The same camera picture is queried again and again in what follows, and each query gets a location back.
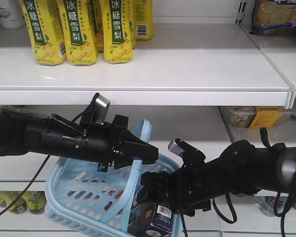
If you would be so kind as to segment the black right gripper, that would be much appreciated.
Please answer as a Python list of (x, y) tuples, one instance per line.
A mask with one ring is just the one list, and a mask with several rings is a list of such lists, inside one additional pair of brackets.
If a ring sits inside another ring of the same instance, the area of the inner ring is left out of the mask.
[(196, 210), (211, 210), (213, 174), (212, 161), (184, 164), (172, 173), (147, 171), (141, 175), (143, 187), (137, 194), (137, 202), (166, 202), (176, 213), (193, 217)]

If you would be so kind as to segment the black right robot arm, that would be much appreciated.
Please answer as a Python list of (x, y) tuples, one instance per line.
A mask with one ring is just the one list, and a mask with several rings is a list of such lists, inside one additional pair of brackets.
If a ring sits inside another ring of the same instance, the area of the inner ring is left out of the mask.
[(263, 148), (236, 141), (209, 162), (199, 149), (173, 139), (168, 148), (182, 158), (183, 166), (172, 173), (143, 173), (137, 202), (165, 203), (174, 212), (194, 216), (198, 209), (210, 210), (212, 199), (229, 193), (267, 190), (296, 197), (296, 147), (270, 145), (265, 128), (260, 135)]

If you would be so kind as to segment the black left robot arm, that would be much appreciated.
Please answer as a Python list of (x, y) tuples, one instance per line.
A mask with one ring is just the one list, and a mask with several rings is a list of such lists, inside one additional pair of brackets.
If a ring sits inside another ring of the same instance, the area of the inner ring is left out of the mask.
[(0, 157), (28, 152), (74, 158), (98, 163), (98, 171), (120, 169), (134, 160), (154, 164), (158, 148), (136, 137), (128, 117), (116, 115), (112, 123), (92, 121), (92, 114), (80, 113), (76, 124), (57, 114), (50, 116), (17, 107), (0, 112)]

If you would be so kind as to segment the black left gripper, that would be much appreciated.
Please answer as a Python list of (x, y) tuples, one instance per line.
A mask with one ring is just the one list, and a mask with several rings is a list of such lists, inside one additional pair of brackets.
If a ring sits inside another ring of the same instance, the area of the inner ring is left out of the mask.
[(116, 115), (112, 123), (97, 123), (97, 117), (84, 114), (80, 126), (86, 129), (82, 138), (81, 159), (97, 162), (97, 170), (107, 172), (131, 166), (134, 160), (143, 164), (154, 164), (158, 160), (158, 148), (132, 134), (128, 128), (128, 117)]

